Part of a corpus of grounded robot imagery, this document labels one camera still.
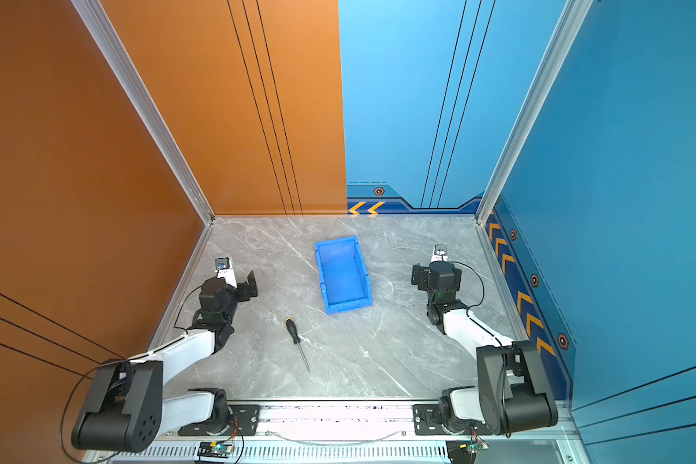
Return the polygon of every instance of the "blue wall panel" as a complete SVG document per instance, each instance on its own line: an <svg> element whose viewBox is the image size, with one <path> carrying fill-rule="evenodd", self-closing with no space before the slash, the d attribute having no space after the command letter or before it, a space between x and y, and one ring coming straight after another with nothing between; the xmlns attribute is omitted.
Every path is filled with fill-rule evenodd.
<svg viewBox="0 0 696 464"><path fill-rule="evenodd" d="M588 405L696 365L696 2L593 2L503 197L577 340L577 424L696 393L695 372ZM583 435L690 417L696 400ZM657 442L589 449L649 462L610 458Z"/></svg>
<svg viewBox="0 0 696 464"><path fill-rule="evenodd" d="M590 445L587 448L593 462L691 463L696 462L696 427Z"/></svg>
<svg viewBox="0 0 696 464"><path fill-rule="evenodd" d="M477 196L564 4L340 0L348 183L388 184L414 208Z"/></svg>

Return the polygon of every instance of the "screwdriver handle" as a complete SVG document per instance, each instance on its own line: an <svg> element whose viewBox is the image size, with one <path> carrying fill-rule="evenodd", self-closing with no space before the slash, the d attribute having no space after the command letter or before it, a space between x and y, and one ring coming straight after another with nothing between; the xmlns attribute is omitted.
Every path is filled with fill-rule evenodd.
<svg viewBox="0 0 696 464"><path fill-rule="evenodd" d="M301 340L299 339L299 336L297 335L297 326L294 324L294 321L292 321L292 318L287 319L287 330L288 334L292 336L294 339L294 345L299 343Z"/></svg>

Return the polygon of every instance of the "marble floor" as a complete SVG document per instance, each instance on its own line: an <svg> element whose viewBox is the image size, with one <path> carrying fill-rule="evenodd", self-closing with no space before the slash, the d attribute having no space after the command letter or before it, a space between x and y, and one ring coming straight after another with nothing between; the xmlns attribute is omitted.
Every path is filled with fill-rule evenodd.
<svg viewBox="0 0 696 464"><path fill-rule="evenodd" d="M439 216L216 218L186 293L214 275L213 261L232 257L237 281L253 270L260 295L240 303L227 345L183 371L165 395L193 387L224 388L230 399L284 397L436 398L473 385L474 358L430 325L426 294L409 283L412 265L427 266L435 244L483 276L484 302L474 313L503 335L513 328L473 228L473 219ZM373 305L328 316L320 292L315 242L356 235L368 268ZM479 279L462 268L467 304L482 297ZM180 324L198 309L186 301ZM288 335L297 324L312 375ZM180 334L171 329L166 340Z"/></svg>

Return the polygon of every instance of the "black mounting plate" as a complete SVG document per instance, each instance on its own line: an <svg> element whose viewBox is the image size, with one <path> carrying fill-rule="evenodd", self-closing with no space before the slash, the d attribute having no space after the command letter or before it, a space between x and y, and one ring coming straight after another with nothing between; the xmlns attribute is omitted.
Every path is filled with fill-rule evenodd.
<svg viewBox="0 0 696 464"><path fill-rule="evenodd" d="M416 435L449 435L454 437L455 435L444 430L441 422L437 422L440 418L441 412L437 404L413 404L413 423ZM477 435L492 435L484 422L471 422Z"/></svg>
<svg viewBox="0 0 696 464"><path fill-rule="evenodd" d="M232 414L237 417L237 434L243 437L253 437L258 430L258 421L260 420L260 404L230 404ZM178 430L179 437L201 437L207 433L199 428L195 430L195 424L189 424L181 427ZM232 434L229 428L222 431L223 436Z"/></svg>

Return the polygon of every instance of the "orange wall panel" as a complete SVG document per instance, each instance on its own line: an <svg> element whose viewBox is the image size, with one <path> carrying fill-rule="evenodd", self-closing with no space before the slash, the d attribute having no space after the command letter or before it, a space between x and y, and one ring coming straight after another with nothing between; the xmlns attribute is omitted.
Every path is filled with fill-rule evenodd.
<svg viewBox="0 0 696 464"><path fill-rule="evenodd" d="M202 228L72 4L0 0L0 292L129 357ZM0 320L1 344L66 369L113 357L1 296L0 318L51 340ZM78 378L0 346L0 462L66 460Z"/></svg>
<svg viewBox="0 0 696 464"><path fill-rule="evenodd" d="M345 212L337 1L102 5L216 214Z"/></svg>

